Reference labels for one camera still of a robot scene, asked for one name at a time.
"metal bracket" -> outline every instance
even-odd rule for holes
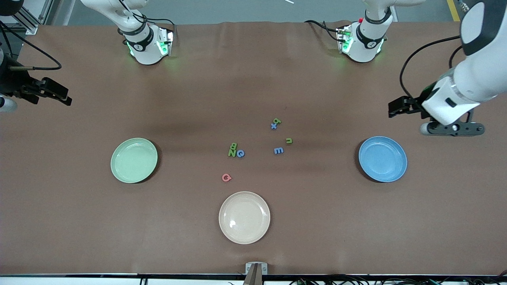
[[[264,262],[249,262],[245,265],[247,273],[243,285],[262,285],[263,267],[268,273],[268,264]]]
[[[21,7],[18,13],[12,16],[20,25],[26,28],[26,34],[34,35],[41,24],[34,15],[30,13],[25,7]]]
[[[250,267],[254,264],[259,264],[261,266],[260,269],[262,271],[262,275],[268,275],[268,264],[266,262],[260,262],[260,261],[248,262],[247,264],[245,264],[245,274],[248,274]]]
[[[450,135],[450,136],[475,136],[484,133],[486,128],[483,124],[472,122],[474,109],[467,112],[465,122],[459,119],[456,122],[444,126],[439,122],[432,121],[426,126],[427,135]]]

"table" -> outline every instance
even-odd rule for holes
[[[66,86],[73,104],[18,100],[1,116],[1,273],[235,273],[248,261],[273,274],[505,268],[506,98],[476,110],[486,125],[477,137],[422,136],[418,115],[387,116],[408,55],[458,34],[457,23],[394,23],[366,64],[310,24],[177,32],[172,57],[152,66],[137,64],[112,26],[41,26],[28,37],[64,66],[32,76]],[[418,94],[445,72],[458,45],[417,55],[407,88]],[[51,64],[27,47],[20,62]],[[358,147],[374,135],[407,152],[399,181],[359,171]],[[132,137],[153,141],[161,157],[149,180],[129,185],[113,177],[110,158]],[[293,145],[275,156],[286,137]],[[232,142],[245,157],[227,156]],[[254,244],[219,229],[220,206],[238,191],[271,209]]]

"plastic plate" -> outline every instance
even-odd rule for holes
[[[121,182],[137,183],[152,174],[157,161],[157,149],[151,141],[131,138],[116,148],[111,157],[111,171]]]
[[[359,163],[365,173],[380,182],[400,179],[407,170],[407,155],[393,139],[374,136],[359,149]]]
[[[252,192],[238,192],[220,208],[219,225],[224,235],[238,244],[250,244],[268,231],[271,214],[264,199]]]

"wire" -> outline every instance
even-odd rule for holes
[[[174,24],[171,20],[169,19],[154,19],[154,18],[147,18],[148,20],[150,21],[168,21],[169,23],[171,23],[173,26],[176,26],[176,24]]]
[[[342,39],[337,39],[337,38],[335,38],[335,37],[331,34],[331,32],[329,31],[330,29],[329,29],[329,28],[325,25],[325,21],[323,21],[323,22],[322,22],[322,25],[324,26],[325,31],[326,31],[326,32],[328,32],[328,35],[331,37],[331,39],[333,39],[333,40],[335,40],[335,41],[337,41],[337,42],[341,42],[341,43],[344,43],[344,42],[345,42],[345,40],[342,40]]]
[[[6,30],[8,30],[10,33],[12,33],[13,35],[15,35],[18,39],[22,40],[23,42],[27,43],[29,46],[33,47],[34,49],[38,50],[39,52],[41,52],[42,54],[44,54],[45,56],[47,56],[49,59],[53,60],[58,66],[57,67],[35,67],[35,66],[20,66],[20,67],[23,67],[23,68],[20,68],[19,70],[27,70],[27,69],[30,69],[30,70],[58,70],[60,68],[62,68],[62,65],[60,64],[60,62],[58,62],[58,60],[56,60],[54,57],[52,57],[51,55],[49,55],[47,52],[41,50],[40,48],[36,47],[34,44],[32,44],[31,42],[25,40],[22,36],[16,34],[15,32],[13,32],[9,27],[7,27],[2,21],[0,21],[0,25],[3,26]]]
[[[487,285],[487,284],[495,284],[500,285],[500,282],[503,282],[502,280],[499,280],[503,275],[506,275],[507,271],[504,271],[501,273],[501,275],[494,276],[494,277],[479,277],[479,278],[470,278],[470,277],[464,277],[464,276],[453,276],[449,275],[442,281],[439,281],[439,284],[443,284],[446,281],[459,281],[459,282],[467,282],[467,285]],[[370,282],[373,281],[367,281],[361,276],[356,275],[346,275],[346,274],[330,274],[330,275],[323,275],[319,278],[311,278],[309,276],[301,277],[297,276],[297,279],[293,280],[289,285],[293,285],[297,283],[297,285],[318,285],[319,281],[323,281],[325,285],[336,285],[334,282],[335,280],[342,281],[339,285],[344,285],[347,283],[350,283],[352,285],[358,284],[358,285],[370,285]],[[380,284],[380,285],[430,285],[433,282],[430,281],[429,278],[421,278],[416,277],[416,279],[410,279],[410,278],[388,278],[386,280],[380,280],[375,281],[374,285]]]
[[[452,52],[451,57],[449,57],[449,68],[452,68],[452,60],[454,59],[454,56],[458,53],[458,51],[460,51],[462,48],[463,46],[459,46]]]
[[[139,16],[139,15],[134,14],[134,12],[132,12],[132,11],[130,10],[130,8],[129,8],[127,5],[125,5],[125,3],[123,3],[123,0],[118,0],[118,2],[120,2],[120,4],[123,6],[123,8],[125,8],[125,10],[129,11],[130,13],[132,13],[132,16],[134,17],[134,19],[136,19],[139,23],[141,23],[141,24],[146,23],[147,19],[146,19],[145,17],[143,17],[143,16]],[[138,17],[143,18],[143,20],[144,20],[144,21],[143,21],[143,22],[141,22],[141,21],[138,19]]]
[[[148,285],[148,278],[141,278],[141,280],[139,281],[139,285]]]
[[[125,3],[123,2],[123,0],[118,0],[118,1],[120,2],[120,4],[121,4],[121,5],[122,5],[122,6],[123,6],[123,7],[124,7],[127,11],[129,11],[130,13],[132,13],[132,16],[133,16],[133,17],[134,17],[134,18],[135,18],[135,19],[136,19],[139,23],[144,24],[144,23],[148,22],[148,23],[155,24],[155,23],[154,23],[154,22],[152,22],[152,21],[168,21],[168,22],[170,22],[173,26],[176,26],[176,25],[174,24],[174,22],[173,22],[173,21],[171,21],[171,20],[169,20],[169,19],[154,19],[154,18],[147,18],[147,17],[146,17],[145,15],[143,15],[143,14],[141,14],[141,15],[137,15],[137,14],[135,14],[134,12],[132,12],[132,10],[130,10],[130,8],[129,8],[127,5],[125,5]]]
[[[452,40],[457,40],[459,39],[459,36],[456,35],[454,37],[450,37],[450,38],[445,38],[445,39],[441,39],[441,40],[438,40],[438,41],[434,41],[434,42],[431,42],[429,44],[425,44],[424,46],[418,48],[415,52],[413,52],[408,58],[407,60],[405,61],[405,63],[403,64],[402,66],[402,70],[400,71],[400,85],[403,89],[403,91],[405,92],[405,94],[407,96],[409,96],[411,99],[414,99],[414,97],[412,97],[412,95],[410,94],[410,92],[406,89],[405,87],[405,84],[403,84],[403,73],[405,72],[405,68],[407,67],[407,64],[409,63],[409,61],[412,59],[412,57],[414,57],[418,52],[422,51],[423,49],[427,48],[427,47],[430,47],[432,45],[436,45],[436,44],[439,44],[439,43],[443,43],[443,42],[448,42],[448,41],[452,41]]]
[[[317,21],[314,21],[314,20],[308,20],[308,21],[305,21],[305,23],[316,24],[317,26],[319,26],[319,27],[321,27],[323,29],[327,29],[328,31],[334,31],[334,32],[336,32],[336,29],[341,29],[341,28],[344,28],[344,27],[348,26],[348,25],[343,25],[343,26],[337,27],[336,29],[331,29],[331,28],[328,28],[328,27],[322,25],[321,23],[319,23]]]
[[[9,42],[9,38],[7,37],[7,35],[5,34],[5,30],[4,28],[2,27],[2,34],[4,35],[4,40],[5,40],[5,43],[7,44],[7,47],[9,48],[9,54],[11,55],[12,57],[12,47],[11,47],[11,43]]]

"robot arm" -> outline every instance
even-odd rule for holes
[[[148,24],[137,10],[148,0],[81,0],[88,8],[114,22],[127,39],[130,54],[141,64],[154,64],[169,55],[173,32]]]
[[[381,20],[390,6],[409,7],[420,5],[425,0],[362,0],[366,5],[366,16],[372,20]]]
[[[389,116],[421,112],[423,119],[431,118],[431,122],[421,126],[423,134],[484,133],[484,126],[471,122],[471,115],[482,102],[507,92],[506,13],[507,0],[477,2],[460,28],[466,59],[428,86],[415,102],[407,98],[404,104],[401,98],[391,102]],[[461,122],[460,117],[467,113],[467,121]]]
[[[425,0],[362,0],[366,5],[365,18],[344,27],[338,33],[339,50],[357,62],[371,61],[384,43],[384,36],[392,23],[390,6],[415,6]]]

